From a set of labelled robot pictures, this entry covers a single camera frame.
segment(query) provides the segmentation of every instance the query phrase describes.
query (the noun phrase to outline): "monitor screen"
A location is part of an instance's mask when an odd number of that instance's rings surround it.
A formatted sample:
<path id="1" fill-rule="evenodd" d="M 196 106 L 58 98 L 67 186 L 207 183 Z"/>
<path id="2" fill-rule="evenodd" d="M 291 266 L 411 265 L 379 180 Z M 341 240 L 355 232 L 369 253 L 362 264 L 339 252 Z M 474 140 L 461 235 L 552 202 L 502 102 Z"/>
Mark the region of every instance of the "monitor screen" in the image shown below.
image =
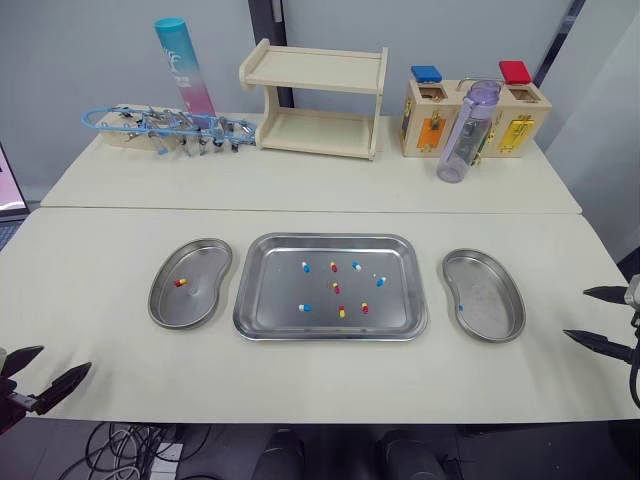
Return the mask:
<path id="1" fill-rule="evenodd" d="M 12 217 L 29 213 L 7 157 L 0 145 L 0 217 Z"/>

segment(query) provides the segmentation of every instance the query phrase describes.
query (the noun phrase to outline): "tray rim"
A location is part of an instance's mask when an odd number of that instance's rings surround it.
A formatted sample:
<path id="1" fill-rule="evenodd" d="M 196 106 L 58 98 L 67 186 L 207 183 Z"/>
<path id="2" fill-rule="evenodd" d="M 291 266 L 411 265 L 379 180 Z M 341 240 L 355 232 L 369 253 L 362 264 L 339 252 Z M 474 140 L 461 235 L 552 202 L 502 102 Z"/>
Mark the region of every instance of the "tray rim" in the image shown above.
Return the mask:
<path id="1" fill-rule="evenodd" d="M 458 309 L 458 305 L 460 305 L 460 293 L 458 292 L 458 288 L 456 287 L 456 285 L 453 282 L 453 280 L 451 279 L 451 277 L 447 274 L 447 263 L 450 262 L 454 258 L 462 257 L 463 255 L 461 255 L 461 254 L 464 253 L 464 252 L 473 252 L 475 254 L 479 254 L 480 257 L 486 257 L 489 260 L 491 260 L 492 262 L 494 262 L 504 272 L 505 276 L 509 279 L 509 281 L 513 285 L 513 288 L 514 288 L 516 294 L 518 295 L 518 301 L 520 302 L 520 305 L 522 306 L 522 324 L 520 325 L 520 328 L 518 328 L 518 330 L 516 330 L 514 333 L 512 333 L 510 335 L 507 335 L 506 337 L 488 337 L 488 336 L 483 335 L 482 333 L 480 333 L 478 330 L 474 329 L 461 316 L 460 311 Z M 475 248 L 456 248 L 455 250 L 451 250 L 449 253 L 447 253 L 445 255 L 445 257 L 442 259 L 442 274 L 444 276 L 444 281 L 445 281 L 446 285 L 449 287 L 449 291 L 453 295 L 453 309 L 454 309 L 454 313 L 455 313 L 455 316 L 456 316 L 456 320 L 458 321 L 458 323 L 460 324 L 462 329 L 467 334 L 469 334 L 470 336 L 472 336 L 474 338 L 477 338 L 479 340 L 483 340 L 483 341 L 489 342 L 489 343 L 507 343 L 507 342 L 510 342 L 510 341 L 516 339 L 517 337 L 519 337 L 522 334 L 522 331 L 524 330 L 524 327 L 525 327 L 525 325 L 527 323 L 527 311 L 526 311 L 526 308 L 524 306 L 524 300 L 522 299 L 522 294 L 520 293 L 520 289 L 518 288 L 518 284 L 515 282 L 515 280 L 513 279 L 511 274 L 509 273 L 509 271 L 506 268 L 504 268 L 504 265 L 502 265 L 494 257 L 489 255 L 488 253 L 485 253 L 485 252 L 483 252 L 481 250 L 477 250 Z"/>
<path id="2" fill-rule="evenodd" d="M 176 256 L 176 254 L 182 250 L 185 247 L 188 247 L 189 245 L 193 244 L 193 243 L 198 243 L 198 242 L 216 242 L 219 246 L 221 247 L 223 250 L 225 250 L 228 254 L 228 260 L 227 262 L 225 262 L 224 266 L 222 267 L 222 270 L 220 271 L 220 281 L 216 283 L 216 287 L 215 287 L 215 294 L 216 294 L 216 301 L 213 302 L 213 304 L 211 305 L 211 307 L 203 314 L 200 316 L 200 318 L 190 322 L 190 323 L 185 323 L 183 325 L 170 325 L 168 323 L 164 323 L 162 322 L 159 318 L 157 318 L 154 313 L 153 310 L 151 308 L 151 297 L 153 295 L 153 290 L 154 287 L 156 286 L 156 283 L 158 282 L 158 279 L 160 277 L 160 273 L 162 273 L 162 271 L 165 269 L 165 267 L 169 264 L 169 262 Z M 227 275 L 227 272 L 229 271 L 229 267 L 231 266 L 231 262 L 233 261 L 233 251 L 231 250 L 231 247 L 229 246 L 229 244 L 227 242 L 225 242 L 224 240 L 221 240 L 219 238 L 212 238 L 212 237 L 207 237 L 207 238 L 196 238 L 195 240 L 191 240 L 183 245 L 181 245 L 180 247 L 176 248 L 173 252 L 171 252 L 171 254 L 169 254 L 169 256 L 165 259 L 164 262 L 162 262 L 162 265 L 160 266 L 160 268 L 158 269 L 155 277 L 153 278 L 153 282 L 151 283 L 151 288 L 149 289 L 149 296 L 147 299 L 147 310 L 149 312 L 149 316 L 151 317 L 151 319 L 158 325 L 160 325 L 161 327 L 167 328 L 169 330 L 181 330 L 181 329 L 186 329 L 186 328 L 193 328 L 196 327 L 197 325 L 207 321 L 215 312 L 216 307 L 218 306 L 218 301 L 220 300 L 220 288 L 222 286 L 222 282 L 224 281 L 224 277 Z"/>
<path id="3" fill-rule="evenodd" d="M 323 237 L 323 238 L 352 238 L 352 237 L 374 237 L 374 238 L 391 238 L 396 241 L 399 241 L 406 245 L 409 255 L 412 257 L 413 262 L 416 266 L 417 272 L 417 281 L 418 281 L 418 291 L 419 291 L 419 302 L 420 302 L 420 318 L 417 322 L 417 327 L 411 330 L 410 335 L 403 338 L 375 338 L 375 337 L 366 337 L 361 338 L 358 336 L 350 336 L 351 334 L 342 336 L 342 337 L 310 337 L 310 338 L 279 338 L 279 337 L 260 337 L 257 336 L 254 332 L 248 332 L 243 327 L 239 321 L 239 309 L 240 309 L 240 298 L 244 298 L 244 294 L 247 289 L 248 280 L 244 275 L 245 268 L 247 266 L 247 258 L 251 252 L 257 248 L 257 246 L 264 240 L 272 238 L 272 237 Z M 238 287 L 238 293 L 236 295 L 236 302 L 233 307 L 233 324 L 236 327 L 236 331 L 246 338 L 247 340 L 252 340 L 256 342 L 408 342 L 410 340 L 414 340 L 419 337 L 422 332 L 427 327 L 429 323 L 429 306 L 427 304 L 426 295 L 424 292 L 424 285 L 422 283 L 422 275 L 420 273 L 420 264 L 418 263 L 418 257 L 416 255 L 416 251 L 413 248 L 411 242 L 409 242 L 406 238 L 396 235 L 393 233 L 317 233 L 317 232 L 270 232 L 260 235 L 256 238 L 249 248 L 247 249 L 247 254 L 245 256 L 244 265 L 242 267 L 242 275 L 240 278 L 240 285 Z"/>

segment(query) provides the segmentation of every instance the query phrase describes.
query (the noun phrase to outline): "orange panel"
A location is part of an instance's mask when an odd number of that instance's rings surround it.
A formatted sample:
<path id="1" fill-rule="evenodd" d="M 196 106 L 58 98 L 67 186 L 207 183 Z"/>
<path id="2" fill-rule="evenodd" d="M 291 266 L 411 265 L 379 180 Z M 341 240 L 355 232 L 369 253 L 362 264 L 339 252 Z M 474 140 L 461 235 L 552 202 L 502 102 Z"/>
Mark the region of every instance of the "orange panel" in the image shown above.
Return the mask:
<path id="1" fill-rule="evenodd" d="M 443 118 L 438 118 L 435 121 L 429 118 L 422 122 L 418 148 L 421 150 L 433 150 L 437 148 L 446 123 L 447 121 Z"/>

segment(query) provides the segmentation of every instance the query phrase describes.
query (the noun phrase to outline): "pink and blue tube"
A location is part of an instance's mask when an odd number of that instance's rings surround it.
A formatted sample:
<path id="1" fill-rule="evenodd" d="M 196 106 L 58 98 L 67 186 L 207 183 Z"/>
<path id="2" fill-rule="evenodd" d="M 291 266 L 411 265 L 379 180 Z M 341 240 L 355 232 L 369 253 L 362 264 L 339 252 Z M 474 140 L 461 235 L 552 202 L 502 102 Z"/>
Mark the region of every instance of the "pink and blue tube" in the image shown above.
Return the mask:
<path id="1" fill-rule="evenodd" d="M 194 114 L 215 115 L 185 20 L 162 18 L 154 26 L 187 110 Z"/>

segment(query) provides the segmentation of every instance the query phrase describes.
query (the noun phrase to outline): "robotic arm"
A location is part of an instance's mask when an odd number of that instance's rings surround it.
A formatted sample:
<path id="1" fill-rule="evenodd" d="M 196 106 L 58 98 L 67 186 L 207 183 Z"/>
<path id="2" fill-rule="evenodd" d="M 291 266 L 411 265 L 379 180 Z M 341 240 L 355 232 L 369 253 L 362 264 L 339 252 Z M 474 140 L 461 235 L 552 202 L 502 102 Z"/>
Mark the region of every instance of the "robotic arm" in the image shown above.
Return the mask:
<path id="1" fill-rule="evenodd" d="M 22 395 L 10 377 L 25 368 L 44 347 L 27 347 L 7 354 L 0 348 L 0 435 L 18 423 L 27 412 L 44 415 L 73 392 L 87 376 L 91 363 L 73 367 L 56 378 L 40 395 Z"/>
<path id="2" fill-rule="evenodd" d="M 635 328 L 635 335 L 638 339 L 636 348 L 610 342 L 609 339 L 597 333 L 585 332 L 584 330 L 564 330 L 570 338 L 579 344 L 593 350 L 601 355 L 617 358 L 631 365 L 629 375 L 629 390 L 631 398 L 638 408 L 640 408 L 640 398 L 636 381 L 638 378 L 638 367 L 640 367 L 640 274 L 634 275 L 628 287 L 594 287 L 583 292 L 605 302 L 629 305 L 634 309 L 631 326 Z"/>

